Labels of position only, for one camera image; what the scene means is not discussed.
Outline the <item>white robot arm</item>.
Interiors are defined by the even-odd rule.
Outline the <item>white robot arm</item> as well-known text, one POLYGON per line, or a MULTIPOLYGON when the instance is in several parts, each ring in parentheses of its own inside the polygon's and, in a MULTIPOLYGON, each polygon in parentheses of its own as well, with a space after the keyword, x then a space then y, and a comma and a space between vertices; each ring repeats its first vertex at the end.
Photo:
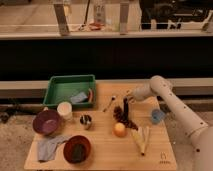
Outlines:
POLYGON ((213 126, 202 120, 172 91, 170 81, 156 75, 147 84, 138 86, 127 95, 129 101, 144 101, 159 96, 182 124, 195 149, 193 171, 213 171, 213 126))

